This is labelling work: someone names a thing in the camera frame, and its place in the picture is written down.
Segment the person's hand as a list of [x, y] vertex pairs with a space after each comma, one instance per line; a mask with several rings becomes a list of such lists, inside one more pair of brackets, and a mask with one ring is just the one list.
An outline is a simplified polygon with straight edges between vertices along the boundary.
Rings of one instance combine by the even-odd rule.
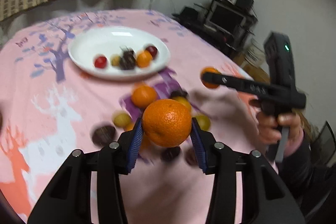
[[259, 111], [256, 115], [258, 122], [259, 139], [266, 145], [276, 144], [281, 139], [281, 132], [278, 127], [288, 127], [287, 146], [298, 144], [303, 141], [303, 129], [301, 118], [296, 113], [280, 114], [277, 118]]

